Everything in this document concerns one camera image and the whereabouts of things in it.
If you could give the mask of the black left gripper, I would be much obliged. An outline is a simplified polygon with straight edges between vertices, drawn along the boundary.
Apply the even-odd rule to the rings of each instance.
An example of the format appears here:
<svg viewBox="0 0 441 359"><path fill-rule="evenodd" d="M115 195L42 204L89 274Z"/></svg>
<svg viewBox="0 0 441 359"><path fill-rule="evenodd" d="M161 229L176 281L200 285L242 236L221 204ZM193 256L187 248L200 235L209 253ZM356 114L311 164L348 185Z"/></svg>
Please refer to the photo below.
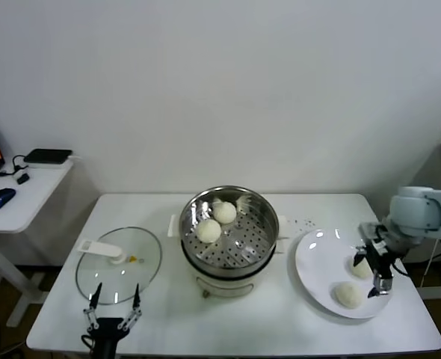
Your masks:
<svg viewBox="0 0 441 359"><path fill-rule="evenodd" d="M98 318L96 316L96 308L99 303L100 293L102 291L102 283L98 284L96 291L89 299L89 307L83 310L83 314L87 320L88 334L94 339L123 339L126 331L130 331L135 323L142 316L141 297L139 292L139 284L135 288L132 308L123 318Z"/></svg>

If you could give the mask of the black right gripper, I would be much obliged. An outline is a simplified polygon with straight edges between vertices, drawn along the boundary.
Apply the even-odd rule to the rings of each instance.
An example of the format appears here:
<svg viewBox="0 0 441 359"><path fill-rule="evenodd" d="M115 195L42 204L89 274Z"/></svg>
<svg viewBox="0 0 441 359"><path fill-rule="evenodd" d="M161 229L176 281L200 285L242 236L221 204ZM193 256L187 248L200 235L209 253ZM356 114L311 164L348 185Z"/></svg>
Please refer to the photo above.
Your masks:
<svg viewBox="0 0 441 359"><path fill-rule="evenodd" d="M384 242L367 241L365 246L356 247L353 266L358 266L365 258L373 272L373 288L368 298L388 295L392 289L392 256Z"/></svg>

